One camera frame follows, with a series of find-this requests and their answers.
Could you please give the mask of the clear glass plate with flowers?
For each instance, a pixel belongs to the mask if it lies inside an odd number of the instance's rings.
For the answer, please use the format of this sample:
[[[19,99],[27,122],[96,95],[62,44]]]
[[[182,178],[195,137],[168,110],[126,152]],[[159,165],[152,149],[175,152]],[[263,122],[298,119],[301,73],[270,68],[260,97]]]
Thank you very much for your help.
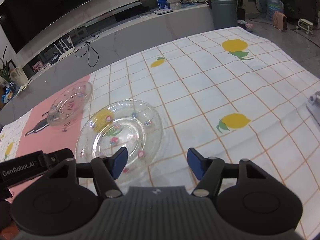
[[[87,81],[73,84],[64,90],[53,102],[47,114],[50,126],[64,126],[75,120],[84,110],[93,93],[93,86]]]

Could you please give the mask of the pink restaurant placemat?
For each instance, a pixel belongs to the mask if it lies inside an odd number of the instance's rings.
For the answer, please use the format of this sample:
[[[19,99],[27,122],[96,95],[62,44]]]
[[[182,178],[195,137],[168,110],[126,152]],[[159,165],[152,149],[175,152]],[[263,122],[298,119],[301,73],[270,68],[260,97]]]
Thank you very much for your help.
[[[12,122],[1,131],[1,162],[36,151],[50,153],[63,148],[75,150],[80,130],[88,121],[90,102],[76,119],[65,126],[50,126],[47,112],[53,102],[67,89],[82,81],[93,83],[95,74],[89,74],[43,100],[28,113]]]

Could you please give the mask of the blue snack bags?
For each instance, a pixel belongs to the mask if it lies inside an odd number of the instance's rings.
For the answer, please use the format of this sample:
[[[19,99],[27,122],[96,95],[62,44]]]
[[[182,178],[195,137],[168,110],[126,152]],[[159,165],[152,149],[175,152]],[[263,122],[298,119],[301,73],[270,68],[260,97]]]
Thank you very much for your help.
[[[8,103],[18,93],[20,86],[15,81],[10,81],[5,88],[4,94],[1,96],[3,103]]]

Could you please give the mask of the green potted plant white pot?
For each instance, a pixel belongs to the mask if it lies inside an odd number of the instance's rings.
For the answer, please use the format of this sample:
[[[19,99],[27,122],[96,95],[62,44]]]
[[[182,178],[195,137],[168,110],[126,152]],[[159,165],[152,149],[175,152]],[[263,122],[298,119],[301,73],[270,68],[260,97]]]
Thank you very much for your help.
[[[7,47],[5,47],[1,56],[1,83],[6,86],[10,81],[14,81],[19,86],[25,85],[29,79],[22,68],[16,67],[12,60],[5,58],[6,51]]]

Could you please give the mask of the phone on stand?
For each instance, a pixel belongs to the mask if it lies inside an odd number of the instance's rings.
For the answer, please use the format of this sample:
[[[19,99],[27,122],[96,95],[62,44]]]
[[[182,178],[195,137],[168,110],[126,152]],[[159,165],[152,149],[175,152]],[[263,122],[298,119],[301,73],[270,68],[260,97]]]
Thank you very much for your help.
[[[312,94],[306,102],[306,107],[320,125],[320,93]]]

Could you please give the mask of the white wifi router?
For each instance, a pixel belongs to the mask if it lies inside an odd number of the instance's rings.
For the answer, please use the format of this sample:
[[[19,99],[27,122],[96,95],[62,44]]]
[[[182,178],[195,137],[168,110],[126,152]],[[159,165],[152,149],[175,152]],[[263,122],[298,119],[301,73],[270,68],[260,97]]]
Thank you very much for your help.
[[[66,41],[62,38],[59,39],[57,42],[54,43],[54,47],[58,51],[58,60],[64,59],[68,55],[71,55],[75,51],[75,46],[72,42],[71,36],[68,35]]]

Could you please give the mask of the black television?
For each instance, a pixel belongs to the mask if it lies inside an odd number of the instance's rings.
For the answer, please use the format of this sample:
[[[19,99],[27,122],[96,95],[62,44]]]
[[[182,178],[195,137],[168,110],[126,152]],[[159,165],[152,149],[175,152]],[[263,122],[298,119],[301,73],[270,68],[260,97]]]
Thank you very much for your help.
[[[41,31],[59,18],[91,0],[4,0],[1,27],[18,53]]]

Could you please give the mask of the grey-green trash bin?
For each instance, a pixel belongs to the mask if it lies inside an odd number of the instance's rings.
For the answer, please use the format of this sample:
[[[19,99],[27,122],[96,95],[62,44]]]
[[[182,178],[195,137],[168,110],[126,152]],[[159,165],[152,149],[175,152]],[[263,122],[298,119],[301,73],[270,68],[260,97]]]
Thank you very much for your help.
[[[215,30],[238,25],[236,0],[210,0],[210,2]]]

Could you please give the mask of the pink heater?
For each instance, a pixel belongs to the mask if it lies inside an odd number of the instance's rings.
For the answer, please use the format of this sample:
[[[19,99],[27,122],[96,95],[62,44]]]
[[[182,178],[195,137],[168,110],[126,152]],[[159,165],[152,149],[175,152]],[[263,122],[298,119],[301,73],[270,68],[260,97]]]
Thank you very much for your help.
[[[281,31],[287,30],[287,17],[279,11],[276,11],[272,17],[273,26]]]

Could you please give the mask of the white small stool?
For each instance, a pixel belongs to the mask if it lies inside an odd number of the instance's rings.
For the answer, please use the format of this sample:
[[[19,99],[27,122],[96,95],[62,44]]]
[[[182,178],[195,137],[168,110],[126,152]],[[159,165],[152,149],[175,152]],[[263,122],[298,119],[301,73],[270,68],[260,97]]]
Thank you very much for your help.
[[[300,18],[297,23],[296,29],[305,30],[306,35],[313,34],[313,23],[304,18]]]

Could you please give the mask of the water bottle jug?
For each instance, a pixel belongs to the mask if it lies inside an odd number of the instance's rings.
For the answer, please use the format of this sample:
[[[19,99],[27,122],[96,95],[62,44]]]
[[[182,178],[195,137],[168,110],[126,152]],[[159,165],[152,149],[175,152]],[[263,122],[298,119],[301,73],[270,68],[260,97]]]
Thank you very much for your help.
[[[266,0],[266,18],[272,20],[275,12],[284,13],[284,4],[281,0]]]

